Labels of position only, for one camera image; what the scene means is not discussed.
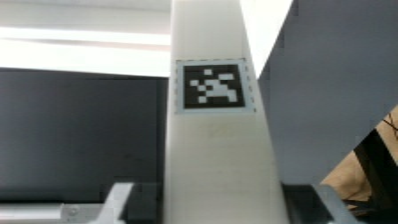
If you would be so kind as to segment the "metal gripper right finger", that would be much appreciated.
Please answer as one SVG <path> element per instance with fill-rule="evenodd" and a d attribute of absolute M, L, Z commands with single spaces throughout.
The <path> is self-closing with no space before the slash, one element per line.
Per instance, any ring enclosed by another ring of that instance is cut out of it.
<path fill-rule="evenodd" d="M 332 220 L 327 224 L 364 224 L 353 217 L 339 195 L 328 185 L 312 186 Z"/>

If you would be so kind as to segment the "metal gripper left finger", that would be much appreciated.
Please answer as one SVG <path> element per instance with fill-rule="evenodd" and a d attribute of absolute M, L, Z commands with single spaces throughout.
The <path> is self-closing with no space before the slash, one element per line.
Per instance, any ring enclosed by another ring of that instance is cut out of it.
<path fill-rule="evenodd" d="M 60 224 L 126 224 L 121 215 L 133 186 L 115 183 L 103 203 L 64 204 Z"/>

